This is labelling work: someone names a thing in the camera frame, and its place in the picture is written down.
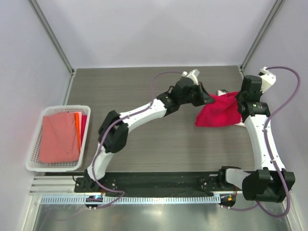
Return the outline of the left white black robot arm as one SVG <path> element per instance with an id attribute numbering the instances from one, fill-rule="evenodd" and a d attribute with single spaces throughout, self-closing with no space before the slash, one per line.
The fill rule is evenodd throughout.
<path id="1" fill-rule="evenodd" d="M 107 166 L 114 154 L 126 146 L 128 134 L 134 129 L 178 111 L 181 105 L 198 107 L 214 101 L 196 78 L 182 77 L 167 91 L 154 96 L 148 104 L 123 113 L 110 111 L 99 128 L 98 147 L 84 172 L 83 187 L 92 192 L 102 188 Z"/>

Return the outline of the magenta pink t shirt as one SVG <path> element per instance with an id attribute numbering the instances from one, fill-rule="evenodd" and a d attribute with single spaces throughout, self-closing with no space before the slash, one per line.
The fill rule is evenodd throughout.
<path id="1" fill-rule="evenodd" d="M 244 127 L 238 112 L 236 95 L 238 92 L 226 92 L 219 95 L 210 94 L 214 103 L 207 104 L 196 117 L 196 127 L 219 128 L 232 125 Z"/>

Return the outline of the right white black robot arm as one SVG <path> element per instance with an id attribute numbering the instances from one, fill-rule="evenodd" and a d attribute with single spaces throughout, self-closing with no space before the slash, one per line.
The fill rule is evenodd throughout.
<path id="1" fill-rule="evenodd" d="M 290 200 L 295 183 L 293 172 L 286 170 L 279 157 L 271 132 L 269 106 L 261 96 L 276 82 L 274 74 L 244 76 L 236 95 L 238 112 L 250 136 L 255 170 L 246 172 L 237 167 L 222 167 L 217 185 L 222 190 L 232 186 L 242 190 L 248 201 L 281 203 Z"/>

